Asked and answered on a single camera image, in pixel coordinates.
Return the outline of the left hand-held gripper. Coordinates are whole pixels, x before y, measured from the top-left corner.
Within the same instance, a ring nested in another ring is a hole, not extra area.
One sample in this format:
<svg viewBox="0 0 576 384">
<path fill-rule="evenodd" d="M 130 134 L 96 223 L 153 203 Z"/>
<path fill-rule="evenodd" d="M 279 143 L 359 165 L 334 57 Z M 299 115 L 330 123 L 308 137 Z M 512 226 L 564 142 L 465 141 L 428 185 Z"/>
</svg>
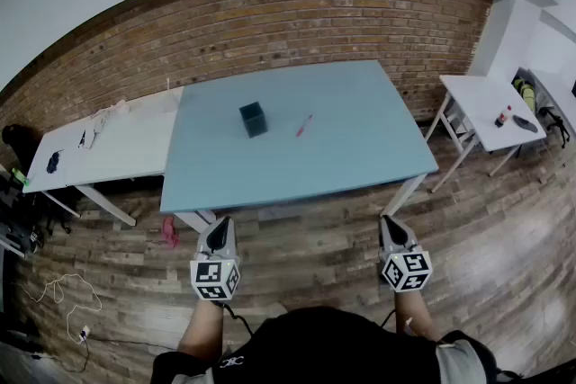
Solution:
<svg viewBox="0 0 576 384">
<path fill-rule="evenodd" d="M 239 285 L 240 271 L 231 217 L 216 220 L 199 235 L 190 273 L 192 287 L 200 299 L 232 300 Z"/>
</svg>

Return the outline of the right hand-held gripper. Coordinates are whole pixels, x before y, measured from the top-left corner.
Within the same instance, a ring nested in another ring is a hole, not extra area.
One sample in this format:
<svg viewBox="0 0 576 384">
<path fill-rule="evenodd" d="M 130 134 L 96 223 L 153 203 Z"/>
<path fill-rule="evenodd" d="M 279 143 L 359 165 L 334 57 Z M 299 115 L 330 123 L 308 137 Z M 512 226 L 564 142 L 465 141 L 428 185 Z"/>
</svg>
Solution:
<svg viewBox="0 0 576 384">
<path fill-rule="evenodd" d="M 381 276 L 396 293 L 421 290 L 432 274 L 429 252 L 412 228 L 389 216 L 380 217 Z"/>
</svg>

